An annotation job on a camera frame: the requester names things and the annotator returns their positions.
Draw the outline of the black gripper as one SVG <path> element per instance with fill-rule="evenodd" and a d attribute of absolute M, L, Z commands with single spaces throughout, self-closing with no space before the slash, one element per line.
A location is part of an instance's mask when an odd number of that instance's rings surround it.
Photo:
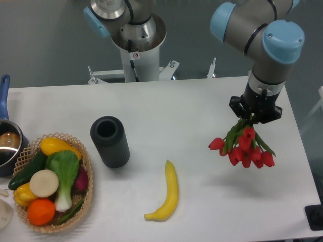
<path fill-rule="evenodd" d="M 270 95 L 268 89 L 257 93 L 247 84 L 243 95 L 231 97 L 229 106 L 238 118 L 243 118 L 252 126 L 266 124 L 282 116 L 282 108 L 276 106 L 277 97 L 278 94 Z"/>

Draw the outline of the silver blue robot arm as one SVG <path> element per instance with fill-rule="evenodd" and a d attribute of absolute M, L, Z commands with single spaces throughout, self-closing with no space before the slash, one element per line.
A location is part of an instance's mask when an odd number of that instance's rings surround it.
<path fill-rule="evenodd" d="M 298 61 L 305 35 L 294 22 L 284 20 L 299 1 L 247 1 L 221 4 L 210 21 L 210 32 L 253 60 L 244 93 L 229 106 L 251 125 L 280 119 L 276 100 Z"/>

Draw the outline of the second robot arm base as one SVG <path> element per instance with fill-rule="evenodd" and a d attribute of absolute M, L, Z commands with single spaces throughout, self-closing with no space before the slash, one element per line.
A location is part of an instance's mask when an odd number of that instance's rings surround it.
<path fill-rule="evenodd" d="M 166 26 L 152 12 L 153 1 L 91 1 L 83 15 L 100 37 L 110 37 L 128 52 L 144 52 L 163 44 Z"/>

